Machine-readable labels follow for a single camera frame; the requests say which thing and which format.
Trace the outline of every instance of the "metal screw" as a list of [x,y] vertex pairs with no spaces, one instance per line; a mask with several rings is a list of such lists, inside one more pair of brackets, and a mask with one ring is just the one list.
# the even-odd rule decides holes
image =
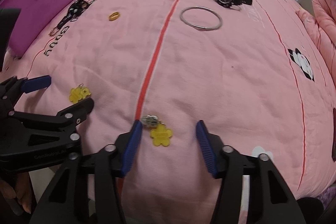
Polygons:
[[72,134],[70,135],[70,139],[71,139],[72,141],[78,141],[79,138],[80,138],[80,136],[79,136],[79,134],[77,134],[77,133],[72,133]]
[[72,152],[69,154],[69,159],[76,159],[78,158],[78,153]]
[[114,144],[109,144],[105,146],[105,151],[107,152],[113,152],[114,150],[116,150],[116,146]]
[[73,115],[72,115],[71,113],[66,113],[64,116],[65,116],[67,119],[70,119],[70,118],[73,117]]
[[263,161],[268,161],[269,160],[269,157],[267,154],[260,154],[259,155],[259,158]]
[[226,153],[232,153],[234,151],[234,149],[230,145],[225,145],[223,147],[223,151],[226,152]]

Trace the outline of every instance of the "mattress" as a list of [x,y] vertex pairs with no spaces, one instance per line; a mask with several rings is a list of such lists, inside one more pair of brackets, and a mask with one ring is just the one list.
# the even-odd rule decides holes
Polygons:
[[[179,14],[190,6],[215,11],[223,26],[184,24]],[[298,9],[294,0],[232,8],[214,0],[94,0],[50,38],[67,6],[20,60],[6,55],[0,78],[49,74],[48,89],[16,105],[39,114],[55,115],[72,104],[72,88],[88,87],[95,108],[78,126],[85,154],[114,143],[134,119],[157,115],[172,130],[170,145],[153,145],[144,128],[124,181],[124,212],[148,223],[209,223],[221,182],[207,173],[195,136],[200,119],[240,153],[267,153],[296,198],[317,196],[335,181],[335,86]],[[120,17],[109,21],[114,12]],[[203,10],[184,17],[218,23]]]

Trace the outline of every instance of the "silver bangle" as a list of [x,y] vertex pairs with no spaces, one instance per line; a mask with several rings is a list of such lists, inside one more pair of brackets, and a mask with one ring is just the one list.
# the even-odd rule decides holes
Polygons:
[[[217,26],[215,26],[215,27],[203,27],[203,26],[197,26],[197,25],[194,25],[194,24],[189,23],[187,20],[184,19],[184,17],[183,17],[183,13],[184,13],[185,11],[187,11],[187,10],[192,10],[192,9],[206,10],[206,11],[209,11],[209,12],[213,13],[213,14],[216,15],[217,18],[219,19],[219,24],[218,24]],[[205,7],[199,7],[199,6],[197,6],[197,7],[188,7],[188,8],[183,9],[183,10],[181,11],[181,13],[180,13],[180,19],[181,19],[182,22],[184,22],[185,24],[187,24],[187,25],[189,25],[189,26],[191,26],[191,27],[193,27],[193,28],[195,28],[195,29],[198,29],[198,30],[217,30],[217,29],[219,29],[219,28],[223,25],[223,20],[222,20],[222,18],[220,17],[220,15],[219,15],[218,13],[216,13],[216,12],[214,12],[213,10],[210,10],[210,9],[208,9],[208,8],[205,8]]]

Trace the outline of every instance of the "human hand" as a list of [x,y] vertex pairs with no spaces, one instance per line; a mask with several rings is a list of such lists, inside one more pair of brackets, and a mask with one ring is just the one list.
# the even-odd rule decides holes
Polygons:
[[20,173],[17,175],[15,190],[4,180],[0,180],[0,192],[4,198],[17,198],[22,208],[31,213],[32,190],[29,183],[29,173]]

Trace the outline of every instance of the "gold ring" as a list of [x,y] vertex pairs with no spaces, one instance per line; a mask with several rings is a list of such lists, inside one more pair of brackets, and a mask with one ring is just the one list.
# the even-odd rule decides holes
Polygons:
[[114,20],[118,19],[119,16],[120,16],[120,13],[114,12],[109,16],[109,21],[114,21]]

